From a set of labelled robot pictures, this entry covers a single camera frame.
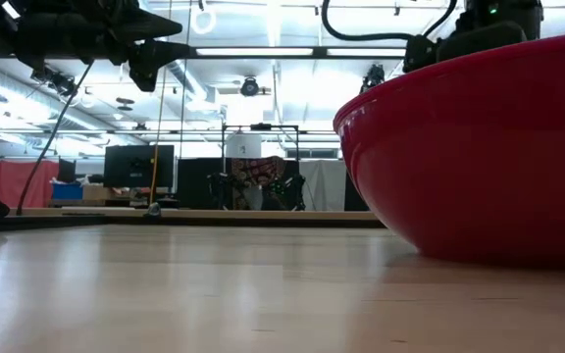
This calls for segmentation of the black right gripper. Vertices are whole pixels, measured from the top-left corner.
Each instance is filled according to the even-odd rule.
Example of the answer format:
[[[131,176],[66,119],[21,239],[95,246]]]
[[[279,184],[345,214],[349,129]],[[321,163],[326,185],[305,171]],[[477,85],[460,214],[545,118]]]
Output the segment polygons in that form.
[[[513,22],[458,31],[437,42],[432,42],[423,35],[416,35],[407,41],[402,70],[408,74],[439,62],[526,40],[525,32]]]

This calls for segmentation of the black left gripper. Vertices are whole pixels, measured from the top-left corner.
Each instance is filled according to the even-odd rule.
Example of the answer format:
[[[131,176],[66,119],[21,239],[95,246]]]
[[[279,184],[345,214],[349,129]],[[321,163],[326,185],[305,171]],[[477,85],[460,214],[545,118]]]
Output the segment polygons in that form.
[[[143,92],[155,90],[158,71],[190,53],[182,43],[154,38],[178,34],[180,23],[140,8],[131,0],[28,0],[14,38],[14,55],[31,67],[47,58],[76,58],[88,64],[128,61],[129,77]],[[120,41],[146,40],[129,48]]]

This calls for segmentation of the large red plastic bowl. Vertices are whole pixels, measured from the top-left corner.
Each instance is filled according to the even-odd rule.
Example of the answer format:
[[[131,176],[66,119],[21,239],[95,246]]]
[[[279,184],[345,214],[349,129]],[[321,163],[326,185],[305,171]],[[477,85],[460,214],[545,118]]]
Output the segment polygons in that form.
[[[389,80],[334,132],[371,211],[421,254],[565,267],[565,35]]]

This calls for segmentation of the black computer monitor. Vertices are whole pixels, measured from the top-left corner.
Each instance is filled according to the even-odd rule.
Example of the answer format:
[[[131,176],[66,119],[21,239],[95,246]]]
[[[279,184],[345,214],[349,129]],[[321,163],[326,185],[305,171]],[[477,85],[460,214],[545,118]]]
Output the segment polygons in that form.
[[[105,187],[150,187],[156,173],[157,187],[174,183],[175,148],[171,145],[126,145],[105,149]]]

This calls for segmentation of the long ceiling light bar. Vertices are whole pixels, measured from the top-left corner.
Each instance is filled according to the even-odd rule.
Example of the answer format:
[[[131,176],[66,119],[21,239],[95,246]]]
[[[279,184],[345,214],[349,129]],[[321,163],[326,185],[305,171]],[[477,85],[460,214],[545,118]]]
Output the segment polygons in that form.
[[[192,47],[188,59],[403,59],[404,48],[395,47]]]

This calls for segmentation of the white cylindrical bucket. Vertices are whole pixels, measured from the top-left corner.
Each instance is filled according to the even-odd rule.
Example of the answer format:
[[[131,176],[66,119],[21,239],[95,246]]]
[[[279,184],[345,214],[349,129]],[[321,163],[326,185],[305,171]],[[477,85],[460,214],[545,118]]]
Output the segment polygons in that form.
[[[258,159],[262,157],[262,136],[239,132],[226,138],[226,157],[236,159]]]

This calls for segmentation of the brown cardboard box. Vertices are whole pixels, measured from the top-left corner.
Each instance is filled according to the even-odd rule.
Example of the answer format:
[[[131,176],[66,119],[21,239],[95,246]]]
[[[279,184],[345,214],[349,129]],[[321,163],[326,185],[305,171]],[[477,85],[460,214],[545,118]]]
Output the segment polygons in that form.
[[[103,184],[87,184],[82,187],[82,199],[85,201],[126,200],[130,199],[130,190],[105,187]]]

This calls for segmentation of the patterned red cloth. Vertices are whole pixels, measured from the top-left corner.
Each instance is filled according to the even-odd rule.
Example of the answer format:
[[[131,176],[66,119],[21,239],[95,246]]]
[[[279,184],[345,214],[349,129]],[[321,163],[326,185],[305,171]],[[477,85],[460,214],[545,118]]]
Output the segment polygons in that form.
[[[232,206],[235,210],[262,211],[267,189],[284,174],[281,157],[231,159]]]

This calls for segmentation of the blue storage bin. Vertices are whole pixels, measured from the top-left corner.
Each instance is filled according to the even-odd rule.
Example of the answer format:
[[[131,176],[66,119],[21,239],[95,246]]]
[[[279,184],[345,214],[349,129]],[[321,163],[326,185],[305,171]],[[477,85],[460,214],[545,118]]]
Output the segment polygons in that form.
[[[83,198],[83,187],[78,182],[53,183],[53,200],[81,200]]]

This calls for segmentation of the red curtain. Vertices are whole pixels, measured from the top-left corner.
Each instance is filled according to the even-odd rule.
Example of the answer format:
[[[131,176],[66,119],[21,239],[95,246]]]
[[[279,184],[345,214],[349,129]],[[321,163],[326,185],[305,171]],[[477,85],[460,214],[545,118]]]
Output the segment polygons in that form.
[[[26,180],[34,163],[0,161],[0,201],[16,208],[22,196]],[[43,161],[28,187],[23,208],[46,208],[52,198],[51,180],[58,175],[59,165]]]

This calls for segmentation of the black background robot arms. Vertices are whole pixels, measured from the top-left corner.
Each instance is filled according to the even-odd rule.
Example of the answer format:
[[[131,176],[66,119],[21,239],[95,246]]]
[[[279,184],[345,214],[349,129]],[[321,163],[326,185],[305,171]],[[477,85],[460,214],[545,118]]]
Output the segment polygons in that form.
[[[214,173],[208,176],[208,181],[213,206],[220,210],[234,210],[230,175]],[[300,174],[276,180],[267,189],[266,203],[262,211],[304,211],[306,209],[303,201],[304,183],[305,177]]]

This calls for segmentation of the white curtain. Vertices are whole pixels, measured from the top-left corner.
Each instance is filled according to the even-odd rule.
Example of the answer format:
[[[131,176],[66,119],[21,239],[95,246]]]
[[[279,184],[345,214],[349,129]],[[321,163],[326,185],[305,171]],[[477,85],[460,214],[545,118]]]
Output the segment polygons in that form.
[[[302,160],[299,172],[305,177],[303,201],[307,211],[344,210],[347,171],[341,160]]]

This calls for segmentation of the black metal frame stand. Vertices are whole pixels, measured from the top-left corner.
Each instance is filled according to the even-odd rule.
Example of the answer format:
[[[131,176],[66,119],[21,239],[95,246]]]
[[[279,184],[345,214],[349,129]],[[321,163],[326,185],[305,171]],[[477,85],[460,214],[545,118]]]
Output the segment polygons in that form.
[[[225,147],[226,138],[229,135],[236,133],[237,131],[260,134],[262,136],[262,144],[263,144],[263,136],[271,134],[275,138],[278,138],[280,140],[279,146],[282,150],[285,149],[285,147],[283,146],[284,143],[287,140],[289,140],[295,145],[295,153],[296,153],[295,159],[299,160],[299,137],[301,131],[298,125],[272,125],[266,123],[258,123],[248,126],[222,124],[220,148],[221,148],[221,158],[223,161],[227,159],[226,147]]]

